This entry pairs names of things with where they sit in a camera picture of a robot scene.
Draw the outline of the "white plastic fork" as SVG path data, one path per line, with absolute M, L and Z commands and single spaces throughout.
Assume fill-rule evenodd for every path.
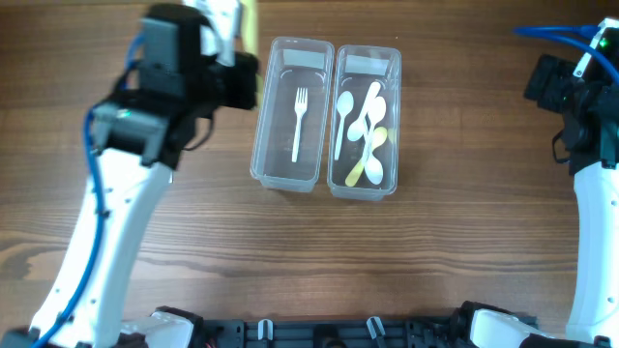
M 292 155 L 291 155 L 291 160 L 293 162 L 296 162 L 298 160 L 302 121 L 303 121 L 303 117 L 305 116 L 307 110 L 308 110 L 308 89 L 299 87 L 297 89 L 295 103 L 294 103 L 294 112 L 296 114 L 296 126 L 295 126 Z

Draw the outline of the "yellow plastic fork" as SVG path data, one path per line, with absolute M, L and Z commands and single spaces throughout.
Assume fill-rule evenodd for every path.
M 258 60 L 258 9 L 256 0 L 241 0 L 242 20 L 241 20 L 241 37 L 243 42 L 242 55 L 242 71 L 247 76 L 246 81 L 249 81 L 250 73 L 254 74 L 251 87 L 254 90 L 254 110 L 261 107 L 263 99 L 263 77 L 260 74 Z

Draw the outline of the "white plastic spoon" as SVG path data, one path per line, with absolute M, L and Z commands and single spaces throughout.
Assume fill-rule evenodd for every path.
M 345 126 L 345 118 L 354 107 L 354 97 L 351 92 L 344 91 L 338 98 L 337 113 L 339 114 L 339 127 L 336 139 L 334 159 L 338 160 L 341 152 L 341 144 L 343 140 L 343 129 Z
M 381 84 L 378 81 L 372 81 L 368 87 L 366 97 L 364 99 L 361 111 L 358 118 L 350 125 L 347 131 L 347 139 L 351 142 L 356 142 L 362 137 L 365 137 L 368 132 L 368 126 L 366 124 L 366 116 L 368 114 L 368 108 L 372 101 L 378 96 L 380 92 Z
M 379 127 L 373 131 L 371 149 L 368 155 L 368 159 L 365 164 L 365 173 L 369 179 L 369 181 L 378 185 L 382 182 L 383 179 L 383 165 L 376 158 L 373 152 L 384 144 L 387 138 L 387 130 L 384 127 Z
M 368 118 L 369 118 L 369 130 L 368 130 L 368 138 L 366 140 L 364 153 L 362 156 L 362 164 L 366 164 L 369 157 L 369 152 L 371 149 L 372 141 L 373 141 L 373 133 L 376 125 L 380 123 L 386 114 L 386 101 L 383 97 L 376 97 L 368 109 Z

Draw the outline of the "yellow plastic spoon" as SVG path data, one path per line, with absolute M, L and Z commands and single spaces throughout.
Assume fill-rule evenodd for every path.
M 372 145 L 371 150 L 375 150 L 376 148 L 382 146 L 386 142 L 387 138 L 388 138 L 387 129 L 384 127 L 379 127 L 373 133 L 374 143 Z M 355 187 L 363 172 L 364 172 L 364 165 L 362 164 L 362 161 L 359 160 L 356 163 L 356 165 L 352 168 L 350 173 L 347 175 L 344 181 L 345 184 L 350 188 Z

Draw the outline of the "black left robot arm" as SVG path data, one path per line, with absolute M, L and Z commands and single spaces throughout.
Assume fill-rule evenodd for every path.
M 199 119 L 258 102 L 257 6 L 186 1 L 151 6 L 123 73 L 83 123 L 89 171 L 61 269 L 26 328 L 5 347 L 202 347 L 203 321 L 160 307 L 125 321 L 131 273 L 146 227 Z

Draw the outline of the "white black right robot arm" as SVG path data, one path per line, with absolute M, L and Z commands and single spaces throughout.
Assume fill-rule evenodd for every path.
M 523 26 L 523 37 L 582 51 L 578 62 L 540 57 L 524 96 L 561 115 L 574 179 L 579 237 L 575 296 L 557 339 L 494 306 L 464 303 L 452 317 L 451 343 L 470 347 L 615 347 L 618 344 L 618 21 Z

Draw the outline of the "left clear plastic container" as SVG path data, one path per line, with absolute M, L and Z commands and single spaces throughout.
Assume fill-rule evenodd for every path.
M 251 158 L 251 175 L 269 189 L 313 190 L 331 95 L 335 49 L 329 42 L 279 37 L 269 54 Z M 291 160 L 297 89 L 308 89 L 298 160 Z

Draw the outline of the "clear plastic container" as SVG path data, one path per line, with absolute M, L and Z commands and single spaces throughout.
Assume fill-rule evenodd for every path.
M 386 114 L 375 129 L 384 127 L 388 131 L 386 142 L 373 154 L 383 165 L 383 179 L 372 184 L 365 170 L 355 187 L 348 187 L 345 179 L 359 160 L 362 160 L 368 132 L 356 142 L 347 139 L 350 125 L 358 118 L 368 87 L 372 81 L 381 84 L 377 97 L 386 101 Z M 395 192 L 398 185 L 398 145 L 401 105 L 401 54 L 395 48 L 353 45 L 342 46 L 337 55 L 334 93 L 332 97 L 330 149 L 328 157 L 327 183 L 333 196 L 347 199 L 379 201 Z M 354 107 L 345 118 L 343 140 L 338 160 L 334 159 L 339 127 L 337 102 L 339 96 L 349 91 L 354 97 Z M 366 116 L 369 130 L 369 118 Z
M 331 95 L 335 49 L 329 42 L 279 37 L 269 54 L 251 158 L 251 175 L 269 189 L 313 190 Z M 308 89 L 298 160 L 291 160 L 297 89 Z

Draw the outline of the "right clear plastic container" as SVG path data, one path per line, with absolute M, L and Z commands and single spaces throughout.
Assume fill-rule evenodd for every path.
M 383 165 L 383 179 L 372 184 L 365 170 L 355 187 L 348 187 L 345 179 L 359 160 L 362 160 L 368 132 L 356 142 L 347 139 L 350 125 L 358 118 L 368 87 L 372 81 L 381 84 L 377 97 L 386 101 L 386 114 L 375 129 L 384 127 L 388 131 L 386 142 L 373 154 Z M 353 45 L 342 46 L 337 55 L 334 93 L 332 97 L 330 149 L 328 157 L 327 183 L 333 196 L 347 199 L 379 201 L 395 192 L 398 185 L 398 145 L 401 105 L 401 54 L 395 48 Z M 339 127 L 337 102 L 339 96 L 349 91 L 354 97 L 354 107 L 345 118 L 343 140 L 338 160 L 334 159 Z M 369 130 L 369 118 L 366 116 Z

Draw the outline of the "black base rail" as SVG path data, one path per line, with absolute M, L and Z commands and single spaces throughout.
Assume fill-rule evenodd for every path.
M 417 316 L 406 320 L 377 317 L 377 333 L 369 320 L 272 321 L 206 320 L 203 347 L 470 347 L 463 327 L 447 316 Z

